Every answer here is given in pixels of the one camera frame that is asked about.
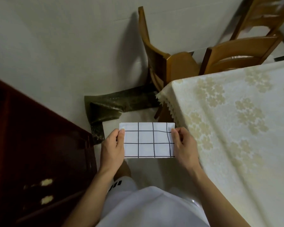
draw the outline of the chair seat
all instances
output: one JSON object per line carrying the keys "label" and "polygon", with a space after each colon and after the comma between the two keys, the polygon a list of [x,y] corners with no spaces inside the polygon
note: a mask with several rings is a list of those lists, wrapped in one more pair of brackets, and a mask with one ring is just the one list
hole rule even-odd
{"label": "chair seat", "polygon": [[[179,80],[183,78],[198,76],[200,67],[193,59],[190,53],[181,52],[174,54],[171,59],[171,80]],[[161,80],[152,69],[150,69],[151,79],[158,91],[164,87]]]}

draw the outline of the table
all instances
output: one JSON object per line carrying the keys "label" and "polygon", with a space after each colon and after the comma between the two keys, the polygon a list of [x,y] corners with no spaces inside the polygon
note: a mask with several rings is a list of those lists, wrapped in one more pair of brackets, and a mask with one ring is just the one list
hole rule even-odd
{"label": "table", "polygon": [[284,226],[284,61],[169,83],[158,95],[251,226]]}

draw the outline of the white shirt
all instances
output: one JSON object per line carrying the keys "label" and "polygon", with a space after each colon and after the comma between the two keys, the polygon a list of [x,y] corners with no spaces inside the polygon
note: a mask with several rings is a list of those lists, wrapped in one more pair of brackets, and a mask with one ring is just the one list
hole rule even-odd
{"label": "white shirt", "polygon": [[[116,199],[120,202],[110,210],[110,204]],[[97,227],[209,226],[203,210],[197,205],[154,186],[108,197],[102,213],[105,217]]]}

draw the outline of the person's left hand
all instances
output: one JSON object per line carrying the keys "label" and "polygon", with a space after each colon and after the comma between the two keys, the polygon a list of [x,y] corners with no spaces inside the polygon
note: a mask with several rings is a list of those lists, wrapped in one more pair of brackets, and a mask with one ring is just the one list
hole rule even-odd
{"label": "person's left hand", "polygon": [[102,142],[100,172],[107,172],[114,177],[124,160],[124,136],[124,129],[114,129]]}

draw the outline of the white paper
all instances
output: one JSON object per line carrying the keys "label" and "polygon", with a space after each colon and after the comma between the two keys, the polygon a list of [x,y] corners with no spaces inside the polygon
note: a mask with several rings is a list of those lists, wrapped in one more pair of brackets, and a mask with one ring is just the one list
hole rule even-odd
{"label": "white paper", "polygon": [[122,122],[125,129],[125,158],[172,158],[174,142],[171,129],[173,122]]}

